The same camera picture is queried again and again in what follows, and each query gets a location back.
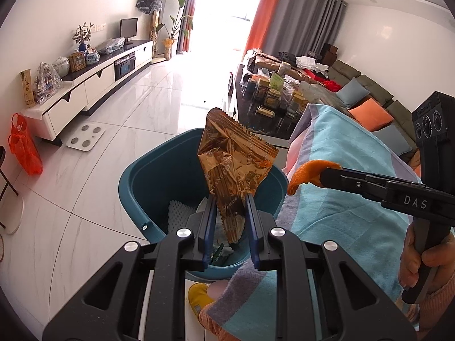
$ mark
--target pink knit sleeve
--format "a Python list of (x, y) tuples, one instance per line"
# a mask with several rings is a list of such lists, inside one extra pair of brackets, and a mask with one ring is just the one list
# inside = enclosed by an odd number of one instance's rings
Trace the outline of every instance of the pink knit sleeve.
[(440, 290), (429, 295), (420, 304), (420, 331), (418, 339), (424, 336), (438, 323), (455, 296), (455, 274)]

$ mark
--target metal screw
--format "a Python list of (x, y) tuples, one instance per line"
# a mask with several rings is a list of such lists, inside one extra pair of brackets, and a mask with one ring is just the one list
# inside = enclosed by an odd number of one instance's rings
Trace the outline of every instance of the metal screw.
[(190, 234), (191, 234), (191, 230), (189, 230), (188, 228), (181, 228), (177, 231), (177, 236), (179, 236), (181, 238), (188, 237), (188, 236), (190, 236)]
[(333, 241), (327, 241), (327, 242), (324, 243), (324, 247), (328, 251), (335, 251), (338, 248), (338, 244), (336, 242), (333, 242)]
[(137, 244), (137, 242), (130, 241), (130, 242), (127, 242), (123, 248), (128, 252), (133, 252), (133, 251), (136, 251), (138, 247), (139, 247), (139, 245)]
[(270, 232), (275, 237), (284, 236), (284, 234), (286, 233), (286, 231), (283, 228), (279, 228), (279, 227), (272, 228), (272, 230)]

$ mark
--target human hand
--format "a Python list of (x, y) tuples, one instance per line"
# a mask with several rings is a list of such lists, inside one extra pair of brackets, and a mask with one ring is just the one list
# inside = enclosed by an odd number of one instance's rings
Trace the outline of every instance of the human hand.
[(440, 245), (426, 250), (422, 257), (414, 248), (414, 240), (414, 228), (411, 223), (406, 232), (403, 253), (400, 257), (398, 281), (403, 288), (414, 287), (419, 280), (419, 268), (422, 262), (428, 267), (438, 266), (435, 278), (428, 289), (430, 293), (436, 292), (449, 282), (455, 272), (455, 237), (450, 233)]

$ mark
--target brown wrapper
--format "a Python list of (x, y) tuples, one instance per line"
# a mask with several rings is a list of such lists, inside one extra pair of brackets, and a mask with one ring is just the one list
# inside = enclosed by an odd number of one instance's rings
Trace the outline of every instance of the brown wrapper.
[(210, 193), (217, 197), (227, 240), (238, 242), (245, 225), (245, 197), (256, 193), (278, 150), (214, 108), (207, 114), (197, 155)]

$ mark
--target orange peel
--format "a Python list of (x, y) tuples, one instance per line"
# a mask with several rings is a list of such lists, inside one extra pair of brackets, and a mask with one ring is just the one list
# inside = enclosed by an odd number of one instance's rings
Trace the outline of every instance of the orange peel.
[(341, 169), (341, 166), (328, 160), (310, 160), (299, 166), (288, 185), (288, 195), (294, 195), (302, 183), (311, 183), (317, 187), (324, 188), (320, 176), (327, 168)]

